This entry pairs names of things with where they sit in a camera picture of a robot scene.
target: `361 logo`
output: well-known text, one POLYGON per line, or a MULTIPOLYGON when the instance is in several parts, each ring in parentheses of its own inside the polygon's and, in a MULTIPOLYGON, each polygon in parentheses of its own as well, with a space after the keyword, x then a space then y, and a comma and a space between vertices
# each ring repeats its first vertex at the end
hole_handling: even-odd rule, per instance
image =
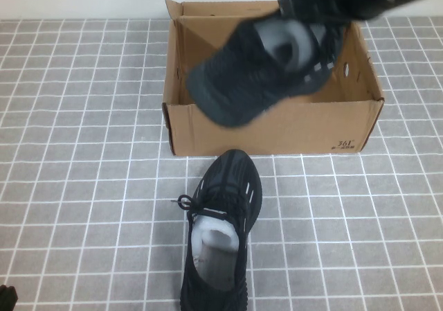
POLYGON ((349 150, 355 148, 354 140, 344 140, 339 141, 338 145, 333 146, 331 149, 333 150, 349 150))

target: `gray tiled floor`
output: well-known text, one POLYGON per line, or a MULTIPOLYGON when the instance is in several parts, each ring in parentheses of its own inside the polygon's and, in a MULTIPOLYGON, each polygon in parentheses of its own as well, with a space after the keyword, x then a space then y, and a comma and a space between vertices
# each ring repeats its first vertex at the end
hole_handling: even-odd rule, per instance
MULTIPOLYGON (((265 197, 250 310, 443 309, 443 18, 432 21, 364 26, 386 106, 362 154, 254 158, 265 197)), ((167 29, 0 22, 0 284, 17 287, 18 311, 178 310, 186 224, 168 200, 212 158, 170 154, 167 29)))

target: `gray insole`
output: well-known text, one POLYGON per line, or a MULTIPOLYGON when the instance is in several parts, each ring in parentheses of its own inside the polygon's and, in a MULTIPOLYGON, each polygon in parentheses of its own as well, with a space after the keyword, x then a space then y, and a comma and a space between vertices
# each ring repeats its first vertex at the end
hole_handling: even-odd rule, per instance
POLYGON ((207 284, 218 290, 228 291, 234 288, 236 262, 236 252, 227 252, 203 243, 195 266, 207 284))

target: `black sneaker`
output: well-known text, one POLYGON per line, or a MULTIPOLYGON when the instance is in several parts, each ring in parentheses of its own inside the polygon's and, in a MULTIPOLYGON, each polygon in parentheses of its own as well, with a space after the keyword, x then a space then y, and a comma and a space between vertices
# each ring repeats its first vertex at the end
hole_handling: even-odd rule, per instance
POLYGON ((193 197, 181 195, 189 235, 182 311, 246 311, 247 237, 262 207, 262 185, 241 150, 221 155, 193 197))
POLYGON ((186 87, 212 121, 247 124, 283 98, 320 90, 341 52, 344 28, 280 12, 243 21, 222 49, 191 70, 186 87))

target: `shoe box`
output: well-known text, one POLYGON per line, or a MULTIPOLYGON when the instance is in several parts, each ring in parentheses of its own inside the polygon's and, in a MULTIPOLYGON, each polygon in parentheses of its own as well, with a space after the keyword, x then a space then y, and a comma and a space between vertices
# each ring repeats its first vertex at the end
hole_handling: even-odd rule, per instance
POLYGON ((346 30, 341 56, 320 91, 282 100, 244 127, 226 128, 193 103, 186 76, 224 45, 241 20, 272 12, 278 4, 166 0, 166 6, 171 21, 162 107, 174 155, 220 155, 231 148, 248 154, 355 153, 364 148, 384 98, 358 24, 346 30))

